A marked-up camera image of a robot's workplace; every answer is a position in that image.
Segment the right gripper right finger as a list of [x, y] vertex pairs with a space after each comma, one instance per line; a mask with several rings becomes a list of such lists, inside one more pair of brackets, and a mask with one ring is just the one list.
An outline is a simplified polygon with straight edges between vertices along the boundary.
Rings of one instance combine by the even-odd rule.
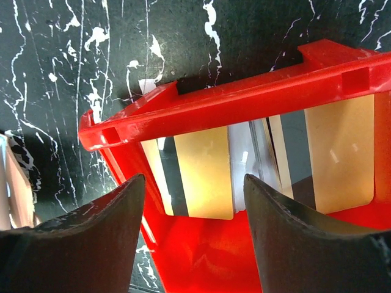
[[244, 199], [264, 292], [389, 292], [390, 231], [338, 220], [254, 175]]

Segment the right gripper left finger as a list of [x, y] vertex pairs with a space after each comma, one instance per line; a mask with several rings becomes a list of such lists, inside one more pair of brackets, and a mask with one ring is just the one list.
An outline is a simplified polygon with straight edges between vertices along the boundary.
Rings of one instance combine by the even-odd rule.
[[34, 228], [1, 232], [2, 292], [127, 292], [145, 198], [138, 174]]

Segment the pink leather card holder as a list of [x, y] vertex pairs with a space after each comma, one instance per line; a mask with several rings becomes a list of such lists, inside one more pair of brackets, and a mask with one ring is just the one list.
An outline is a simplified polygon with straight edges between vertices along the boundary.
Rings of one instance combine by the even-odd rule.
[[35, 227], [38, 223], [32, 188], [12, 152], [8, 137], [1, 135], [1, 230]]

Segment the red plastic bin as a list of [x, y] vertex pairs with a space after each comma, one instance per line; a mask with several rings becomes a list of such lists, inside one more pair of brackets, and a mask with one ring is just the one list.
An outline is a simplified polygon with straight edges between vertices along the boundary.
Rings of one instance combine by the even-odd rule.
[[[145, 177], [141, 231], [167, 292], [264, 292], [244, 177], [254, 175], [278, 191], [268, 122], [275, 115], [374, 96], [374, 197], [369, 204], [325, 215], [390, 231], [390, 54], [330, 40], [299, 51], [302, 63], [288, 68], [184, 95], [171, 82], [103, 121], [91, 110], [81, 116], [83, 147], [101, 153], [118, 183], [138, 173]], [[223, 126], [228, 128], [233, 218], [167, 215], [141, 143]]]

